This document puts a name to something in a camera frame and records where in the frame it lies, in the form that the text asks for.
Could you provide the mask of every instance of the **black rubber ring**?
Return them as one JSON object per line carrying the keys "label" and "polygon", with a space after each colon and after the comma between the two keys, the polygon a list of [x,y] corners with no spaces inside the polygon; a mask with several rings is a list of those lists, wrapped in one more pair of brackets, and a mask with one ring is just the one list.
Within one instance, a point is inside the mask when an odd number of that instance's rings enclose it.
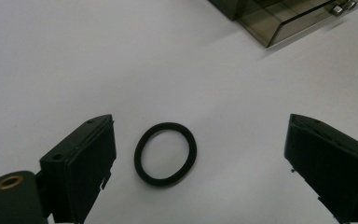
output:
{"label": "black rubber ring", "polygon": [[[142,152],[144,151],[145,145],[150,140],[150,137],[153,136],[155,133],[164,130],[172,130],[181,133],[188,142],[188,157],[185,164],[177,171],[174,175],[163,178],[163,179],[156,179],[148,175],[144,167],[142,166]],[[135,170],[136,173],[149,185],[156,186],[156,187],[167,187],[169,185],[175,184],[178,180],[181,180],[187,172],[191,169],[194,162],[196,161],[197,157],[197,145],[196,140],[194,139],[193,134],[191,131],[178,123],[160,123],[158,125],[153,126],[147,132],[144,133],[141,140],[139,140],[138,145],[135,149],[135,156],[133,158],[135,163]]]}

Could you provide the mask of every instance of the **brass insert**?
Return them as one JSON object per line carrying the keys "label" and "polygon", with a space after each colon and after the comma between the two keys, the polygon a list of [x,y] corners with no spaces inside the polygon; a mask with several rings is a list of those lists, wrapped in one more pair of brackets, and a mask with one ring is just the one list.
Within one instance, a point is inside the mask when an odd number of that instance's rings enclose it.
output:
{"label": "brass insert", "polygon": [[6,177],[5,179],[0,181],[0,189],[11,189],[18,186],[24,177],[22,175],[12,175]]}

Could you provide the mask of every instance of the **white surface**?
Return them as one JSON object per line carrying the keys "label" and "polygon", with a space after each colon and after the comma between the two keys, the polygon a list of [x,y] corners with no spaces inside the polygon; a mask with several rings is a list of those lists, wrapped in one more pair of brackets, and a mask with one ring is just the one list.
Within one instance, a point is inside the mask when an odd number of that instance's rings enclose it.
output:
{"label": "white surface", "polygon": [[[116,121],[87,223],[336,223],[283,157],[291,113],[358,140],[358,10],[267,51],[206,0],[0,1],[0,175],[37,172],[87,119]],[[163,121],[188,127],[199,156],[179,185],[153,189],[133,153]],[[186,159],[174,133],[152,145],[152,175]]]}

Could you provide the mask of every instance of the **o-ring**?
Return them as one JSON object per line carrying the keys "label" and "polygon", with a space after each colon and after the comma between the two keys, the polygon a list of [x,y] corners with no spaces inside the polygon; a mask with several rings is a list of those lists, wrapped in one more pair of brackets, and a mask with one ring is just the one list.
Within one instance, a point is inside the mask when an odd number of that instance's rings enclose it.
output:
{"label": "o-ring", "polygon": [[[163,178],[163,179],[156,179],[151,177],[145,172],[141,160],[142,152],[144,151],[145,145],[150,140],[151,136],[153,136],[155,133],[165,130],[177,131],[185,137],[186,141],[188,142],[188,157],[182,168],[180,168],[180,170],[177,171],[174,175],[171,175],[170,177]],[[194,139],[193,134],[187,127],[178,123],[171,123],[171,122],[160,123],[147,130],[147,132],[145,132],[144,135],[141,137],[141,140],[139,140],[134,155],[135,170],[136,173],[138,173],[138,175],[147,184],[156,187],[167,187],[169,185],[176,183],[178,180],[181,180],[187,174],[187,172],[193,166],[196,157],[197,157],[196,140]]]}

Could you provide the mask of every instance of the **white background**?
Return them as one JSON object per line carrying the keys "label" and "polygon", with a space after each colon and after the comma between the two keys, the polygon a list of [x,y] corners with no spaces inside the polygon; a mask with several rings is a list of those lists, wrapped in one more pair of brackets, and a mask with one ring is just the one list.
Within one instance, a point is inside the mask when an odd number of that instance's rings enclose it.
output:
{"label": "white background", "polygon": [[[0,1],[0,175],[36,173],[87,119],[116,121],[113,175],[86,223],[337,223],[283,157],[291,113],[358,140],[358,10],[265,50],[206,0]],[[164,121],[190,129],[199,156],[154,189],[133,153]],[[164,133],[145,151],[163,177],[186,141]]]}

